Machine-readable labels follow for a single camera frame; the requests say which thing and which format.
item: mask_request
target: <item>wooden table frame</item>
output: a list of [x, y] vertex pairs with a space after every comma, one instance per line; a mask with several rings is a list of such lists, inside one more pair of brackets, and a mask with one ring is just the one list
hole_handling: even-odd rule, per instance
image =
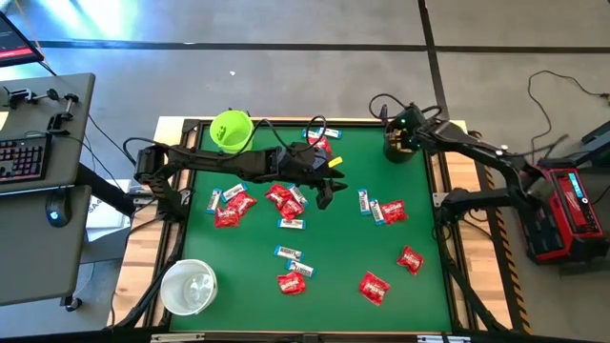
[[[201, 130], [199, 125], [202, 120], [211, 119], [212, 117], [160, 117], [154, 140], [170, 145], [197, 147], [199, 145], [198, 132]], [[308, 120], [308, 118], [273, 118], [273, 120], [294, 122]], [[375, 119], [328, 119], [330, 125], [334, 122], [345, 121], [364, 125], [378, 123]], [[485, 172], [482, 166], [455, 152], [441, 153], [427, 159], [427, 162], [429, 176], [434, 180], [431, 185], [433, 192], [444, 192], [451, 186], [461, 187], [468, 191], [478, 191], [483, 185], [483, 182], [479, 183], [479, 181], [485, 181], [485, 178], [481, 177], [481, 174]], [[176, 189], [191, 187], [194, 180], [193, 175], [194, 172], [181, 172], [173, 179], [173, 186]], [[489, 184], [484, 182], [483, 187], [489, 187]], [[155, 206], [149, 206], [139, 212], [133, 220], [133, 226], [136, 227], [150, 220], [154, 217], [155, 212]], [[501, 239], [502, 232], [498, 229], [498, 220], [501, 219], [498, 218], [497, 213], [487, 214], [491, 214], [488, 217], [491, 222], [479, 224], [487, 231], [491, 227], [493, 241], [470, 228], [468, 224], [460, 222], [459, 227], [451, 228], [453, 237], [448, 241], [450, 253], [496, 320], [507, 328], [529, 333], [529, 325], [524, 316], [522, 295], [514, 287], [515, 284], [519, 284], [519, 280], [515, 280], [516, 273], [510, 272], [510, 266], [506, 263], [505, 254], [506, 251], [510, 252], [510, 247], [507, 247], [507, 242]], [[484, 216], [483, 212], [478, 214], [478, 217], [482, 216]], [[158, 222], [132, 234], [113, 298], [117, 321], [127, 315], [149, 286], [154, 275], [160, 271], [159, 267], [169, 256], [179, 230], [177, 224]], [[447, 291], [449, 298], [453, 299], [451, 301], [453, 304], [450, 303], [450, 315], [455, 319], [452, 322], [454, 332], [459, 329], [484, 330], [479, 325], [478, 317], [472, 312], [470, 305], [464, 301], [455, 280], [446, 278], [445, 283], [446, 285], [453, 284], [453, 287], [448, 287]], [[169, 325], [168, 313], [165, 311], [164, 316], [163, 312], [160, 299], [153, 301], [137, 326], [154, 326], [159, 324], [161, 319], [165, 319], [161, 322], [162, 324]]]

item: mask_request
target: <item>computer mouse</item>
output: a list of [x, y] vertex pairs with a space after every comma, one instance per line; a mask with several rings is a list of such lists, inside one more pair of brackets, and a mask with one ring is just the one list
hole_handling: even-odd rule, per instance
[[65, 227], [72, 218], [70, 194], [68, 189], [51, 191], [47, 197], [47, 219], [55, 228]]

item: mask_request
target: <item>monitor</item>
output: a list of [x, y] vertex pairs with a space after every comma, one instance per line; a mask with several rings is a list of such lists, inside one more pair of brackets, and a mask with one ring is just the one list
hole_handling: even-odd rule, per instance
[[42, 62], [44, 59], [28, 38], [0, 12], [0, 67]]

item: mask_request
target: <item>red device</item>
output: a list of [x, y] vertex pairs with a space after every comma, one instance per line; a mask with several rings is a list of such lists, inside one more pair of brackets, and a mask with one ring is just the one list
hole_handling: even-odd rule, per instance
[[527, 253], [536, 263], [590, 261], [604, 257], [610, 242], [601, 229], [576, 168], [539, 168], [555, 185], [555, 193], [523, 226]]

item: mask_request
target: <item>gray desk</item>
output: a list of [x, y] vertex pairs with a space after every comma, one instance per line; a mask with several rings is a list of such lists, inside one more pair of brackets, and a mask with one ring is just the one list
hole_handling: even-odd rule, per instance
[[[95, 75], [82, 73], [65, 76], [39, 77], [25, 80], [4, 81], [0, 85], [15, 91], [28, 88], [36, 94], [44, 94], [47, 89], [55, 89], [60, 96], [66, 93], [74, 93], [79, 97], [79, 102], [72, 106], [71, 113], [74, 118], [63, 126], [75, 139], [82, 141], [87, 126], [87, 115], [92, 102], [93, 83]], [[0, 130], [0, 139], [20, 138], [27, 131], [47, 130], [49, 119], [59, 111], [66, 109], [66, 100], [59, 103], [49, 99], [38, 101], [37, 105], [21, 102], [16, 110], [10, 110], [7, 121]], [[47, 166], [47, 174], [43, 180], [31, 182], [19, 182], [0, 186], [0, 193], [17, 192], [32, 189], [43, 189], [49, 187], [73, 185], [79, 167], [80, 143], [62, 137], [53, 137], [51, 140], [51, 155]]]
[[74, 292], [92, 190], [69, 189], [72, 219], [63, 228], [47, 221], [49, 192], [0, 196], [0, 305]]

